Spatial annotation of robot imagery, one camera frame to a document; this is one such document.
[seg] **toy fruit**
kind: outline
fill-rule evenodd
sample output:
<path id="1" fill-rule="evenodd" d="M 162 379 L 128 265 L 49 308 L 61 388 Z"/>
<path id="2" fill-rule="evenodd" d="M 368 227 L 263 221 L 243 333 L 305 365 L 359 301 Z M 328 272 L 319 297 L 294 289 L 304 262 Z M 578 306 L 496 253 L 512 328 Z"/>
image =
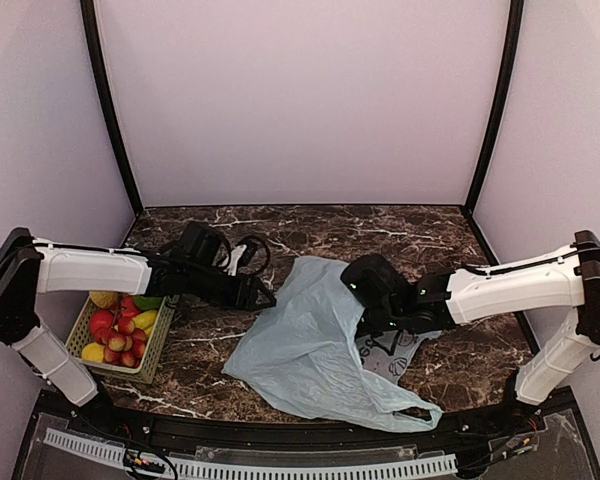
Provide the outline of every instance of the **toy fruit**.
<path id="1" fill-rule="evenodd" d="M 162 305 L 162 297 L 145 297 L 143 295 L 136 295 L 133 298 L 133 303 L 136 304 L 140 310 L 157 310 Z"/>
<path id="2" fill-rule="evenodd" d="M 141 328 L 136 328 L 131 334 L 131 338 L 133 338 L 134 342 L 146 342 L 147 334 Z"/>
<path id="3" fill-rule="evenodd" d="M 82 349 L 80 356 L 83 360 L 101 363 L 104 360 L 104 347 L 97 343 L 90 343 Z"/>
<path id="4" fill-rule="evenodd" d="M 124 352 L 120 356 L 120 363 L 122 365 L 124 365 L 125 367 L 133 368 L 136 364 L 136 357 L 134 357 L 133 353 L 131 353 L 131 352 Z"/>
<path id="5" fill-rule="evenodd" d="M 124 348 L 122 349 L 123 352 L 128 352 L 129 350 L 131 350 L 131 347 L 133 347 L 133 338 L 131 338 L 130 335 L 127 335 L 126 337 L 124 337 L 126 343 L 124 344 Z"/>
<path id="6" fill-rule="evenodd" d="M 89 320 L 89 331 L 91 335 L 96 334 L 96 330 L 101 328 L 109 329 L 113 325 L 113 313 L 109 310 L 98 310 L 93 315 L 91 315 L 91 319 Z"/>
<path id="7" fill-rule="evenodd" d="M 99 328 L 93 334 L 93 338 L 95 338 L 96 343 L 99 343 L 100 345 L 106 345 L 107 340 L 109 340 L 109 332 L 111 332 L 110 328 Z"/>
<path id="8" fill-rule="evenodd" d="M 120 359 L 120 352 L 114 352 L 109 347 L 104 347 L 104 361 L 105 363 L 113 363 Z"/>
<path id="9" fill-rule="evenodd" d="M 119 293 L 116 292 L 89 292 L 89 298 L 98 308 L 113 308 L 118 304 Z"/>
<path id="10" fill-rule="evenodd" d="M 131 352 L 133 353 L 133 355 L 136 358 L 142 358 L 144 357 L 144 351 L 147 348 L 147 344 L 144 342 L 135 342 L 133 344 L 133 348 L 131 349 Z"/>
<path id="11" fill-rule="evenodd" d="M 136 325 L 131 317 L 122 317 L 118 320 L 118 331 L 123 335 L 131 335 Z"/>
<path id="12" fill-rule="evenodd" d="M 146 330 L 151 325 L 156 323 L 157 316 L 158 316 L 157 310 L 147 310 L 146 312 L 143 312 L 140 315 L 136 315 L 135 317 L 133 317 L 133 322 L 136 324 L 137 328 Z"/>
<path id="13" fill-rule="evenodd" d="M 120 300 L 120 313 L 122 313 L 123 317 L 133 318 L 136 315 L 140 315 L 142 310 L 133 303 L 133 297 L 124 297 Z"/>
<path id="14" fill-rule="evenodd" d="M 119 332 L 111 332 L 109 334 L 109 340 L 107 340 L 107 347 L 114 352 L 121 352 L 127 345 L 127 338 Z"/>

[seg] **white wall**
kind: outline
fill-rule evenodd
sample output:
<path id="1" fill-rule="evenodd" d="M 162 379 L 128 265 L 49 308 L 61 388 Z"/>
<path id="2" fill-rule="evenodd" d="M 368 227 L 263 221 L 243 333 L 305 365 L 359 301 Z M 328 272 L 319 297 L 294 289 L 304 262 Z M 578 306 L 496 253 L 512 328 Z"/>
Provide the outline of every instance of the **white wall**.
<path id="1" fill-rule="evenodd" d="M 600 238 L 600 1 L 526 2 L 508 104 L 477 219 L 501 261 Z M 531 316 L 539 340 L 559 312 Z M 600 362 L 570 379 L 600 457 Z"/>
<path id="2" fill-rule="evenodd" d="M 15 226 L 119 244 L 132 221 L 98 104 L 77 1 L 0 1 L 0 245 Z M 66 335 L 83 295 L 42 298 Z M 41 386 L 0 346 L 0 479 L 10 478 Z"/>
<path id="3" fill-rule="evenodd" d="M 97 5 L 145 204 L 464 201 L 507 0 Z"/>

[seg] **yellow fruit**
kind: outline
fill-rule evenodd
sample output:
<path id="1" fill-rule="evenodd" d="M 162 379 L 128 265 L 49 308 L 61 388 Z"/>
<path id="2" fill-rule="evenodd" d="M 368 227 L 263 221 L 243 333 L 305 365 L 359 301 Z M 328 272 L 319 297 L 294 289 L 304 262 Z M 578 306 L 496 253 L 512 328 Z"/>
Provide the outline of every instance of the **yellow fruit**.
<path id="1" fill-rule="evenodd" d="M 82 349 L 81 356 L 83 360 L 102 363 L 104 360 L 104 345 L 90 343 Z"/>
<path id="2" fill-rule="evenodd" d="M 116 292 L 89 292 L 89 298 L 98 308 L 113 308 L 118 304 L 119 293 Z"/>
<path id="3" fill-rule="evenodd" d="M 140 315 L 136 315 L 135 317 L 133 317 L 133 323 L 135 323 L 136 328 L 141 328 L 142 330 L 144 330 L 156 323 L 157 316 L 157 310 L 147 310 L 146 312 L 143 312 Z"/>

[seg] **marble table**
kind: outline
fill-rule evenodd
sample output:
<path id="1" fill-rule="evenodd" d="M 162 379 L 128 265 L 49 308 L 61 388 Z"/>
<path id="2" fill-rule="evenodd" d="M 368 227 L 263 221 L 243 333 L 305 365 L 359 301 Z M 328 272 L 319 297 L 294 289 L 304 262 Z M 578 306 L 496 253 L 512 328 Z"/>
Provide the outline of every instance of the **marble table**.
<path id="1" fill-rule="evenodd" d="M 273 259 L 263 273 L 278 289 L 300 255 L 352 261 L 383 254 L 407 278 L 485 264 L 486 258 L 458 207 L 249 206 L 149 208 L 128 246 L 157 248 L 192 221 L 211 224 L 231 242 L 266 238 Z M 211 308 L 185 296 L 171 326 L 152 385 L 107 379 L 118 406 L 193 418 L 297 423 L 308 420 L 270 407 L 244 382 L 221 373 L 257 314 Z M 531 358 L 513 315 L 498 315 L 424 342 L 399 385 L 447 412 L 498 403 L 509 374 Z"/>

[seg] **plastic basket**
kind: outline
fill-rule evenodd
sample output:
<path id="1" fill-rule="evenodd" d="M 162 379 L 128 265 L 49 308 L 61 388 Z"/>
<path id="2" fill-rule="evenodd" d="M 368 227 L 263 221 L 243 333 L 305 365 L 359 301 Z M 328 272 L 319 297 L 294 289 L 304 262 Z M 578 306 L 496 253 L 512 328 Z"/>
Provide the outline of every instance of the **plastic basket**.
<path id="1" fill-rule="evenodd" d="M 93 342 L 93 337 L 89 332 L 89 320 L 91 320 L 91 316 L 95 311 L 98 310 L 98 307 L 90 299 L 87 299 L 80 312 L 80 316 L 78 316 L 78 320 L 69 334 L 66 343 L 67 350 L 71 355 L 76 357 L 79 362 L 87 365 L 93 370 L 94 373 L 128 380 L 130 382 L 151 383 L 156 374 L 162 347 L 164 347 L 164 342 L 167 339 L 169 326 L 171 325 L 171 320 L 173 319 L 173 314 L 175 313 L 179 299 L 180 297 L 175 295 L 165 297 L 164 300 L 162 300 L 156 322 L 154 323 L 153 332 L 149 337 L 147 348 L 142 357 L 142 362 L 137 368 L 118 367 L 116 365 L 107 365 L 106 363 L 89 362 L 80 358 L 82 349 L 87 344 Z"/>

